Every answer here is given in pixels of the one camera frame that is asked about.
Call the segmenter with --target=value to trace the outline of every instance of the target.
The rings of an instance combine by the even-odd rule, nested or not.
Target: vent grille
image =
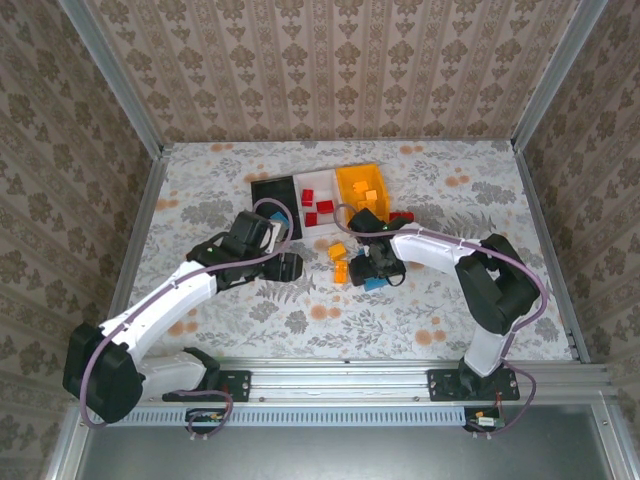
[[[113,426],[185,426],[185,414],[194,407],[138,407]],[[227,426],[392,427],[464,424],[464,407],[293,408],[246,405],[234,408]],[[194,425],[211,425],[211,423],[194,422]]]

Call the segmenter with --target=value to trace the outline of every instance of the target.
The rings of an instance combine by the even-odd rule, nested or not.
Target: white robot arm
[[[411,223],[402,228],[408,230],[422,227]],[[467,241],[480,245],[480,240]],[[475,253],[471,248],[419,235],[395,236],[391,240],[391,247],[396,257],[403,262],[421,263],[456,278],[456,265],[460,259]],[[507,334],[491,333],[477,324],[471,345],[464,354],[465,363],[480,377],[488,377],[500,366],[500,353],[507,339]]]
[[[477,322],[471,345],[460,361],[461,390],[471,398],[479,389],[487,388],[492,375],[502,365],[502,355],[514,325],[540,296],[540,291],[527,275],[497,258],[506,256],[522,264],[508,240],[494,234],[486,240],[461,240],[456,245],[401,217],[385,224],[366,209],[353,216],[349,228],[357,232],[358,240],[366,246],[366,254],[349,263],[354,285],[360,285],[371,277],[389,281],[389,277],[404,276],[404,262],[420,263],[458,279],[471,315]],[[380,236],[385,230],[395,233]],[[366,234],[378,236],[367,237]],[[495,256],[462,243],[476,244],[481,249],[494,252]]]
[[[273,252],[285,230],[281,221],[242,212],[229,232],[194,247],[187,261],[136,305],[98,327],[87,323],[78,326],[69,341],[64,388],[79,398],[90,358],[111,335],[91,371],[87,390],[87,405],[107,423],[122,419],[140,400],[176,390],[215,387],[219,364],[195,348],[169,357],[145,355],[176,321],[216,293],[255,278],[279,282],[299,278],[302,259],[292,253],[242,264]],[[226,267],[215,274],[203,271],[218,265]],[[151,299],[154,301],[141,310]],[[135,321],[127,322],[134,313]]]

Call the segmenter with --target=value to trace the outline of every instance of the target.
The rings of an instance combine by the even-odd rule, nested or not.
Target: floral tablecloth
[[[464,238],[498,232],[550,288],[511,147],[506,141],[355,141],[189,143],[172,150],[131,301],[160,284],[193,245],[228,229],[250,209],[257,179],[375,162],[392,210],[409,210],[423,226]],[[346,234],[302,239],[296,282],[256,281],[191,310],[152,348],[165,355],[196,346],[214,356],[262,358],[458,359],[475,322],[457,280],[409,265],[401,287],[365,293],[333,282],[331,244],[350,255]],[[570,360],[555,298],[522,330],[510,356]]]

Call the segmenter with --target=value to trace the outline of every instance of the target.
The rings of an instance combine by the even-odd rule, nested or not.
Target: patterned wallpaper
[[[107,314],[150,159],[55,1],[0,2],[0,478],[37,478],[68,336]]]
[[[525,154],[593,360],[640,431],[640,2],[609,3]]]
[[[89,0],[165,142],[509,138],[578,0]]]

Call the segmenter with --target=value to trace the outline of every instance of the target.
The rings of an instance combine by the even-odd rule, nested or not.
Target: yellow block
[[[337,262],[338,260],[342,260],[347,256],[347,249],[344,248],[344,245],[341,243],[336,243],[335,245],[331,245],[329,247],[329,258],[332,262]]]

